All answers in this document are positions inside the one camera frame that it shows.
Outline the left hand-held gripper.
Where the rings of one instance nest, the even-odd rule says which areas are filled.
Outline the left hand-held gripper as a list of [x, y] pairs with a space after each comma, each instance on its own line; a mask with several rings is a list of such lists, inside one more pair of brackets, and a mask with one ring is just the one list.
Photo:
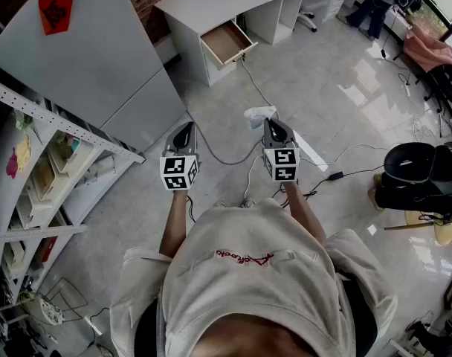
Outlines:
[[161, 180], [166, 190], [189, 190], [198, 172], [197, 126], [190, 121], [167, 137], [160, 157]]

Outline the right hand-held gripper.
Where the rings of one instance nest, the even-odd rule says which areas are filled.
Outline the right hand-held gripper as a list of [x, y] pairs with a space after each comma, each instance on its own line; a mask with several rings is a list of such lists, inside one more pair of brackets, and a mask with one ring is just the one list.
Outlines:
[[264, 120], [264, 166], [275, 182], [295, 181], [300, 166], [300, 148], [293, 130], [280, 120]]

